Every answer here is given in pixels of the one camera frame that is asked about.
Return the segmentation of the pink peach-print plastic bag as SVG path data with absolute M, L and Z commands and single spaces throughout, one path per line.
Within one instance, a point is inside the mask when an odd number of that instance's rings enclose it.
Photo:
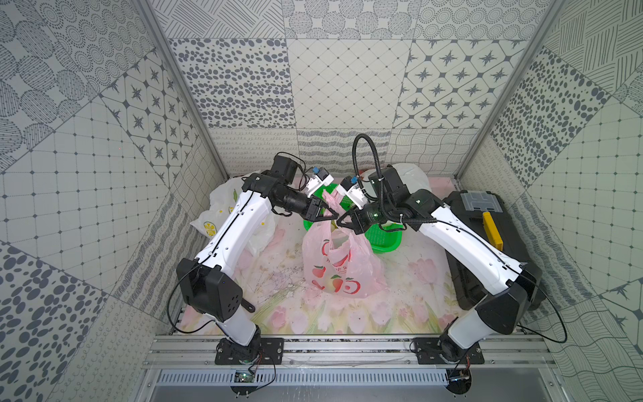
M 388 287 L 383 262 L 364 235 L 326 219 L 311 225 L 302 243 L 305 283 L 347 298 L 367 298 Z

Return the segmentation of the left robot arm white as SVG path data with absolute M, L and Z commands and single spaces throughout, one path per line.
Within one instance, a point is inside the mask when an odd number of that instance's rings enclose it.
M 276 155 L 270 169 L 243 179 L 242 192 L 221 229 L 194 259 L 183 259 L 177 266 L 177 288 L 184 302 L 210 317 L 229 341 L 244 348 L 255 346 L 260 330 L 244 313 L 243 291 L 233 276 L 253 234 L 276 208 L 313 223 L 338 217 L 314 195 L 331 184 L 330 172 L 315 167 L 304 188 L 296 189 L 291 185 L 299 167 L 290 157 Z

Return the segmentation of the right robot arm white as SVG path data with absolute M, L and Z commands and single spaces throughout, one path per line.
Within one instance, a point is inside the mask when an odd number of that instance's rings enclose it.
M 505 255 L 469 229 L 428 189 L 408 191 L 393 167 L 382 167 L 369 135 L 360 133 L 354 140 L 365 141 L 373 154 L 375 172 L 369 180 L 375 195 L 368 196 L 358 176 L 346 178 L 338 190 L 351 199 L 353 207 L 338 218 L 338 226 L 357 235 L 388 222 L 397 229 L 412 229 L 454 256 L 485 289 L 484 298 L 440 335 L 442 358 L 459 363 L 487 336 L 512 333 L 538 294 L 539 278 L 526 263 Z

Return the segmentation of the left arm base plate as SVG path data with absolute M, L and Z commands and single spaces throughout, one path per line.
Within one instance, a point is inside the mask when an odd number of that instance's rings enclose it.
M 248 346 L 224 338 L 217 345 L 215 364 L 250 364 L 259 358 L 262 364 L 281 365 L 284 349 L 284 338 L 254 337 Z

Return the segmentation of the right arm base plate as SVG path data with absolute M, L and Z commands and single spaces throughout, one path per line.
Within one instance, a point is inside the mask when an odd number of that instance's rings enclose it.
M 463 349 L 439 337 L 414 338 L 410 351 L 416 356 L 418 364 L 484 364 L 485 358 L 478 343 Z

